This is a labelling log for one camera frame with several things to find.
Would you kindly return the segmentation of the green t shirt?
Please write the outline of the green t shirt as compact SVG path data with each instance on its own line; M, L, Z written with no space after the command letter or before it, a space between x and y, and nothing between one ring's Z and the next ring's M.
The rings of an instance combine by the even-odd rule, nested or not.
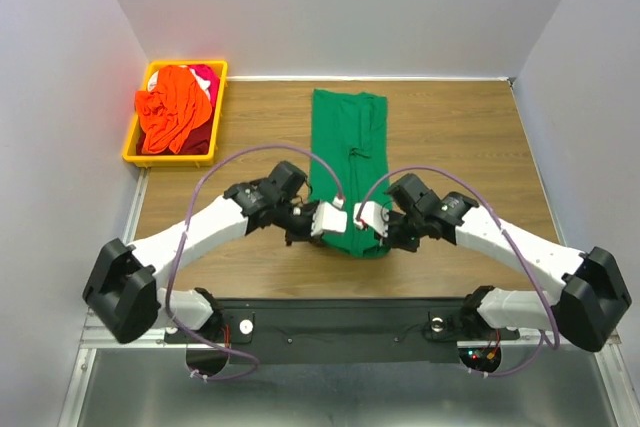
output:
M361 92L335 93L315 89L312 94L311 151L335 171L342 183L344 208L353 215L355 203L364 199L374 183L389 171L387 159L388 100ZM309 200L333 199L332 177L311 162ZM359 230L352 221L346 233L323 237L324 243L355 258L376 259L390 248L380 245L371 230Z

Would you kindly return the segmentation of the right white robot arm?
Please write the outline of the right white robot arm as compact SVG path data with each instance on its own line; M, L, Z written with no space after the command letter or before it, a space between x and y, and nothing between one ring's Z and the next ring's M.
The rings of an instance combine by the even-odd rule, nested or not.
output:
M459 192L439 197L414 174L387 190L396 210L384 216L384 241L414 252L423 238L481 253L529 280L528 291L477 288L460 313L463 331L482 337L492 329L535 329L598 352L632 304L615 257L548 241L497 217Z

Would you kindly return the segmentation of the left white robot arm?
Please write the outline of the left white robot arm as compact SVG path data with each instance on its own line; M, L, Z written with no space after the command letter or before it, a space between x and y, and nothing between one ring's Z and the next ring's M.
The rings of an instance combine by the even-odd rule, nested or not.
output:
M285 231L287 243L321 236L316 219L323 202L299 200L306 181L303 171L282 161L264 178L232 185L189 221L130 244L109 241L84 287L84 302L121 344L176 322L199 340L215 339L223 320L215 299L203 288L176 290L172 269L271 225Z

